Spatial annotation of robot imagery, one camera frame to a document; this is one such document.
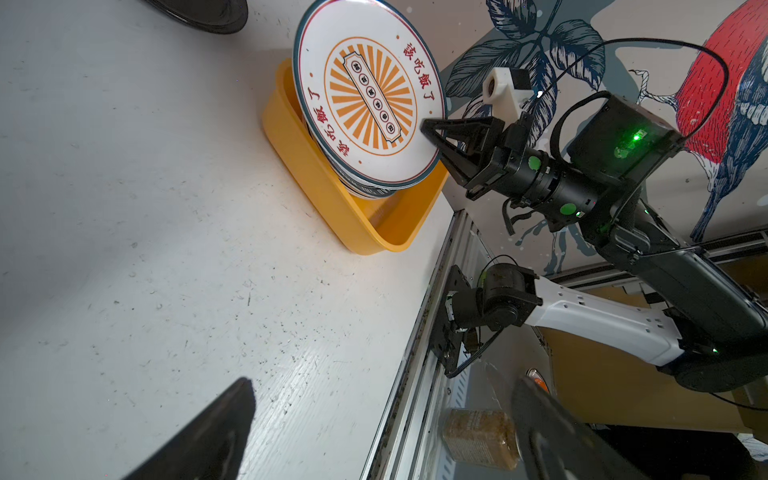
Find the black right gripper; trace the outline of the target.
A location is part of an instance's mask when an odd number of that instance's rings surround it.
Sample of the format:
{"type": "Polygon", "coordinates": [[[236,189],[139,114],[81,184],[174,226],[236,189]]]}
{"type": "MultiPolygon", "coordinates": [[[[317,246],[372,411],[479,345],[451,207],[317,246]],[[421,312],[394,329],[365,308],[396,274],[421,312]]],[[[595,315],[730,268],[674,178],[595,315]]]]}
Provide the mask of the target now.
{"type": "Polygon", "coordinates": [[[505,200],[502,217],[507,230],[530,218],[544,216],[558,231],[588,215],[600,198],[600,185],[563,160],[526,146],[524,121],[505,127],[496,117],[424,119],[420,131],[440,152],[454,180],[476,200],[496,192],[505,200]]]}

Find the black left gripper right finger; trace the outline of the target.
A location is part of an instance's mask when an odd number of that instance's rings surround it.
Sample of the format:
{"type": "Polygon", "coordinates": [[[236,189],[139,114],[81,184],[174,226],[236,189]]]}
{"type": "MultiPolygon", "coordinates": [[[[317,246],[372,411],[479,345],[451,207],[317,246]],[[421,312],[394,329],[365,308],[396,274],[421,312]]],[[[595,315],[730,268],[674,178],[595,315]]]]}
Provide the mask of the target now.
{"type": "Polygon", "coordinates": [[[529,479],[646,477],[529,377],[516,381],[511,411],[529,479]]]}

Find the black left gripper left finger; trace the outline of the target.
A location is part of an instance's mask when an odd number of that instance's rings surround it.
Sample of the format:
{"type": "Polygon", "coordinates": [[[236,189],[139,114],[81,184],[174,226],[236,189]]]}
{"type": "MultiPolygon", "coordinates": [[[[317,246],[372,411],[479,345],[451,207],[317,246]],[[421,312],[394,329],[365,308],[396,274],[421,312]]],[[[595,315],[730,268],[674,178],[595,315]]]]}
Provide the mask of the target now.
{"type": "Polygon", "coordinates": [[[236,479],[255,412],[252,381],[240,377],[127,477],[236,479]]]}

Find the green rim plate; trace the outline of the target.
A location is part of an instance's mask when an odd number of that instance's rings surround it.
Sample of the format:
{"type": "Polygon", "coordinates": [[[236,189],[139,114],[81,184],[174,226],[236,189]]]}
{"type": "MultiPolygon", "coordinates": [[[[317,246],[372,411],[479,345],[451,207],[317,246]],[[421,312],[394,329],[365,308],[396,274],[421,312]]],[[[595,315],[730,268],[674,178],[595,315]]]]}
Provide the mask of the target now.
{"type": "Polygon", "coordinates": [[[370,186],[370,185],[361,183],[357,180],[354,180],[348,173],[344,171],[342,167],[338,166],[334,162],[334,159],[332,158],[331,154],[328,153],[324,149],[324,147],[320,144],[319,140],[316,138],[316,136],[312,132],[312,129],[309,126],[306,126],[306,129],[310,137],[317,143],[320,150],[326,156],[330,167],[336,173],[341,183],[352,195],[362,199],[380,200],[380,199],[390,198],[396,193],[396,191],[392,189],[385,189],[385,188],[370,186]]]}

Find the orange sunburst plate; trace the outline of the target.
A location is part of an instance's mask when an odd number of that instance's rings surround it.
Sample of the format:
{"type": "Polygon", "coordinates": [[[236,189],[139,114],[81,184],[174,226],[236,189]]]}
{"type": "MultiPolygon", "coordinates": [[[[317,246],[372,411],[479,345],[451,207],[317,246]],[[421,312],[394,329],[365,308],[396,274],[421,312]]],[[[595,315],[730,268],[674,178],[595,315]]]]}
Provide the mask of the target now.
{"type": "Polygon", "coordinates": [[[313,2],[292,69],[308,129],[339,173],[387,190],[432,173],[438,151],[420,127],[445,117],[445,94],[427,44],[392,5],[313,2]]]}

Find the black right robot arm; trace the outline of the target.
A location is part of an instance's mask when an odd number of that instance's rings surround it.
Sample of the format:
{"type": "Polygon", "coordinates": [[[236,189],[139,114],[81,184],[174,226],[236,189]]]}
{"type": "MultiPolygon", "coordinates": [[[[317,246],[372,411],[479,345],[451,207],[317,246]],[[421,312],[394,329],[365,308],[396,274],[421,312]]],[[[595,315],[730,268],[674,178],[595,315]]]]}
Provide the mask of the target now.
{"type": "Polygon", "coordinates": [[[720,393],[767,375],[767,309],[686,243],[642,199],[645,180],[677,154],[683,136],[644,108],[607,91],[599,110],[566,150],[554,129],[548,151],[528,143],[533,117],[426,119],[421,133],[471,200],[504,199],[505,227],[540,215],[552,232],[576,226],[605,261],[651,287],[666,302],[654,313],[609,313],[515,265],[488,267],[460,301],[457,324],[494,330],[540,324],[623,350],[682,387],[720,393]]]}

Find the yellow plastic bin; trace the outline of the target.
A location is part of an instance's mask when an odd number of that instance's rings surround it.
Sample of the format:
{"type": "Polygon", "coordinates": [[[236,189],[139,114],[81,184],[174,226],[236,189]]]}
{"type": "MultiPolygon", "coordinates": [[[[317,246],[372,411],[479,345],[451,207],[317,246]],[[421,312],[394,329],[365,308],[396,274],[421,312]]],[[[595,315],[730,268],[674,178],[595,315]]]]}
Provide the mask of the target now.
{"type": "Polygon", "coordinates": [[[447,170],[437,165],[425,180],[387,199],[352,195],[303,123],[289,59],[277,68],[276,87],[262,114],[262,127],[303,193],[341,243],[355,254],[406,250],[448,179],[447,170]]]}

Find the brown sponge block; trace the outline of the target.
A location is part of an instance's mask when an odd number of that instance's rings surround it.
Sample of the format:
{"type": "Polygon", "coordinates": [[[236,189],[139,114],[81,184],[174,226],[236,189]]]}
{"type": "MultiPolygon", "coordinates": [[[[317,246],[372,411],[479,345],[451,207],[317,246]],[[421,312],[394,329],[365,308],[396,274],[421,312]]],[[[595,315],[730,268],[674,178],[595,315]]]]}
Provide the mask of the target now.
{"type": "Polygon", "coordinates": [[[516,428],[503,411],[450,409],[441,437],[457,462],[505,471],[520,462],[516,428]]]}

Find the small black plate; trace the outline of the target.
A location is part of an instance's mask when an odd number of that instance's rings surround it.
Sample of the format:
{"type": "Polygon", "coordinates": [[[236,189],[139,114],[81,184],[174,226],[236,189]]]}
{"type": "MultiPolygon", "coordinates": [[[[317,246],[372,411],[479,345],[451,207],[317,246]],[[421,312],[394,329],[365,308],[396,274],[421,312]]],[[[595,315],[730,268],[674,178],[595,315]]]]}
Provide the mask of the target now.
{"type": "Polygon", "coordinates": [[[182,24],[218,35],[241,31],[250,12],[246,0],[146,0],[146,3],[182,24]]]}

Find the aluminium rail base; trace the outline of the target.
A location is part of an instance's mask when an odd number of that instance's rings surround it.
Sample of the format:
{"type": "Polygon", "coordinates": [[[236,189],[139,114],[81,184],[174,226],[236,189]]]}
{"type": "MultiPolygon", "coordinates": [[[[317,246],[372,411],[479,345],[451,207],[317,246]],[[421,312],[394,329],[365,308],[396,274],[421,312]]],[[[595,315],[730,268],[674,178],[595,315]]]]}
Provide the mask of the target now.
{"type": "Polygon", "coordinates": [[[430,350],[443,288],[454,266],[477,279],[491,258],[467,211],[454,214],[385,404],[362,479],[451,479],[455,463],[441,444],[440,416],[468,389],[467,372],[448,379],[430,350]]]}

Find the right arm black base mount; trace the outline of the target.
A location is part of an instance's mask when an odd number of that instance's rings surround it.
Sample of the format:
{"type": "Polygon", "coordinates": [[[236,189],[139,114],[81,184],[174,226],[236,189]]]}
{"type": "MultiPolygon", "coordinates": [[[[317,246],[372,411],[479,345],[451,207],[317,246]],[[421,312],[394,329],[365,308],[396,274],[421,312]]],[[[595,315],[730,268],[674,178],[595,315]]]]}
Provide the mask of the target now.
{"type": "Polygon", "coordinates": [[[448,270],[438,297],[435,321],[429,338],[429,350],[444,368],[448,378],[457,376],[464,334],[477,316],[476,290],[470,286],[457,265],[448,270]]]}

